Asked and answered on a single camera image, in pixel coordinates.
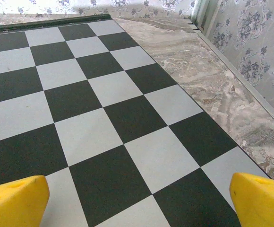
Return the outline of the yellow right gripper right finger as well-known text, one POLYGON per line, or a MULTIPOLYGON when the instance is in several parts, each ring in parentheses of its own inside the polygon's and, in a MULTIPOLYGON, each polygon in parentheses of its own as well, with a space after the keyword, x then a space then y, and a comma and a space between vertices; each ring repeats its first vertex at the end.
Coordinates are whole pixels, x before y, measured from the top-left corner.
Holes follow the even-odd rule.
POLYGON ((230 196, 241 227, 274 227, 274 180, 234 173, 230 196))

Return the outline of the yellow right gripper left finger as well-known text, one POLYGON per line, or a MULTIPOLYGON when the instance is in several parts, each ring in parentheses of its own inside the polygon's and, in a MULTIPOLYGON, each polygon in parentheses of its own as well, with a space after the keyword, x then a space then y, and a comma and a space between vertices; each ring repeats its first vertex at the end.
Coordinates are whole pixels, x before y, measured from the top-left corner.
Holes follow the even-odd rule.
POLYGON ((0 184, 0 227, 39 227, 49 196, 44 175, 0 184))

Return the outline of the folded black grey chessboard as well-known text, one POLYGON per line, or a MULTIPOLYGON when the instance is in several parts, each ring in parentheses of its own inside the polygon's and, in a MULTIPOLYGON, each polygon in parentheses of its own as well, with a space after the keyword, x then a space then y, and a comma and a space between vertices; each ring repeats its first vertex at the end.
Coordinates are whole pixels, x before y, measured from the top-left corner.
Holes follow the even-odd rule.
POLYGON ((0 31, 0 184, 44 175, 40 227, 240 227, 265 176, 114 20, 0 31))

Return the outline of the aluminium frame rail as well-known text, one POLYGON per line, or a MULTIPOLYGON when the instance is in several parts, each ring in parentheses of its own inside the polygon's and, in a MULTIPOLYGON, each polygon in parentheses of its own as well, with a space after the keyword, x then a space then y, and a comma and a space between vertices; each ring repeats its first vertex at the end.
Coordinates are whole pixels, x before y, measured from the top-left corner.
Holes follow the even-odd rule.
POLYGON ((200 36, 200 38, 209 46, 209 48, 220 58, 225 66, 233 73, 240 83, 252 94, 252 96, 260 103, 260 105, 274 119, 274 109, 272 106, 258 93, 258 91, 249 84, 242 74, 230 63, 230 61, 203 35, 203 33, 188 20, 189 26, 200 36))

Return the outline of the aluminium frame post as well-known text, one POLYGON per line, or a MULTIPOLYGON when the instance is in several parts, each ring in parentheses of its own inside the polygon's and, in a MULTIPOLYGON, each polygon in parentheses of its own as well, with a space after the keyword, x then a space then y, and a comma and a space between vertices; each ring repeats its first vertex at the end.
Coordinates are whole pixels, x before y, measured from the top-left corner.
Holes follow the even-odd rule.
POLYGON ((195 0, 191 21, 208 37, 220 9, 222 0, 195 0))

